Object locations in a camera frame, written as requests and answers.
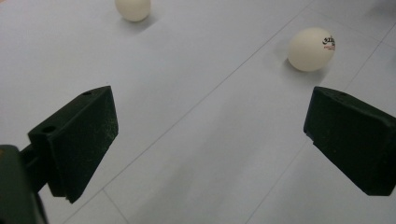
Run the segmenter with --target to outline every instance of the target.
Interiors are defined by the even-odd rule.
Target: white ball
[[[312,72],[324,67],[334,55],[332,35],[321,28],[308,28],[298,33],[289,45],[289,62],[296,69]]]
[[[149,15],[150,0],[116,0],[117,11],[127,21],[142,21]]]

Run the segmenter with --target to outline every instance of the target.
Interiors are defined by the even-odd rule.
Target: printed logo on ball
[[[332,38],[332,36],[325,37],[322,41],[322,44],[324,45],[325,49],[335,50],[335,41],[334,38]]]

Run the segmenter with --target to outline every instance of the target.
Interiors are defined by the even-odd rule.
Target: white tiled floor
[[[140,23],[111,0],[0,4],[1,144],[86,90],[115,96],[120,134],[83,196],[41,190],[50,223],[394,223],[394,194],[361,193],[303,132],[317,85],[396,117],[394,1],[151,2]],[[336,52],[305,74],[287,47],[311,26]]]

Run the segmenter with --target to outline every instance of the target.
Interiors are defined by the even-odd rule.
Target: ping pong ball
[[[127,21],[142,21],[149,15],[150,0],[116,0],[117,11]]]
[[[296,69],[312,72],[324,67],[332,58],[335,42],[332,35],[321,28],[302,30],[289,45],[289,62]]]

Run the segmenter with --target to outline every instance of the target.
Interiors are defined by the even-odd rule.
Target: table tennis ball
[[[308,28],[298,33],[289,45],[289,62],[296,69],[312,72],[324,67],[334,55],[332,35],[321,28]]]
[[[150,0],[116,0],[116,8],[127,21],[142,21],[149,15]]]

